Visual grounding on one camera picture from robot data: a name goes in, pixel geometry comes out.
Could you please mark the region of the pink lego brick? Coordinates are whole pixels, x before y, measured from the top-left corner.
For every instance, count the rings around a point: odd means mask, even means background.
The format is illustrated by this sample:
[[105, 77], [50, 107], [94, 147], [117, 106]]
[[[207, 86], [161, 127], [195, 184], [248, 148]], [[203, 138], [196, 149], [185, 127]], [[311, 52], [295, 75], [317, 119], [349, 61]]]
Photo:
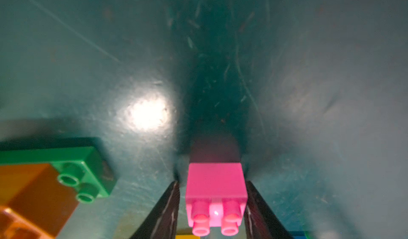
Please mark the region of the pink lego brick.
[[186, 186], [186, 211], [193, 235], [213, 227], [225, 236], [238, 234], [248, 200], [240, 163], [191, 163]]

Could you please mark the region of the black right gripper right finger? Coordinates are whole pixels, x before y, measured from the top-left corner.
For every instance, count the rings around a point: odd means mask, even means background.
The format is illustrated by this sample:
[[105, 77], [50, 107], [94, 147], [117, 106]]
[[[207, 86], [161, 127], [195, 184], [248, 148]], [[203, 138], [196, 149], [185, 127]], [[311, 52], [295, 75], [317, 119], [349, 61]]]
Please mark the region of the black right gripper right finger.
[[293, 239], [270, 209], [254, 184], [246, 181], [248, 193], [244, 211], [245, 231], [248, 239]]

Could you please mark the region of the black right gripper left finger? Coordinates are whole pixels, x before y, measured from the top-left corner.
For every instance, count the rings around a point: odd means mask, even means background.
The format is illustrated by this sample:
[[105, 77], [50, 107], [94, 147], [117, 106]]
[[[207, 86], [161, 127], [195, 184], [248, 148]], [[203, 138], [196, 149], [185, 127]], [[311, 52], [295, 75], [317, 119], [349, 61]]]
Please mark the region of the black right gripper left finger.
[[130, 239], [175, 239], [179, 204], [180, 184], [173, 181]]

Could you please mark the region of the orange lego brick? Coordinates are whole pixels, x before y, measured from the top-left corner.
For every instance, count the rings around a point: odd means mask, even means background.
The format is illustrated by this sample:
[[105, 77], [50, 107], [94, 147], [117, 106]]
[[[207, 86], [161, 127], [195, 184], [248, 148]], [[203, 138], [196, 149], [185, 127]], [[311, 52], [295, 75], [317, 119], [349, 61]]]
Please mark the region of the orange lego brick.
[[1, 166], [1, 238], [55, 239], [78, 206], [49, 164]]

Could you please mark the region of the dark green lego plate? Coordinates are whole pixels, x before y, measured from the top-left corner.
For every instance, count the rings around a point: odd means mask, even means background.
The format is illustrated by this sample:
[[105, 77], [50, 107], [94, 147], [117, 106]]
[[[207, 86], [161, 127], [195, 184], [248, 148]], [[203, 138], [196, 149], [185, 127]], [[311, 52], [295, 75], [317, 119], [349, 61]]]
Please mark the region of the dark green lego plate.
[[92, 204], [107, 198], [117, 179], [95, 147], [69, 147], [1, 151], [1, 165], [49, 164], [57, 171], [59, 184], [73, 188], [76, 200]]

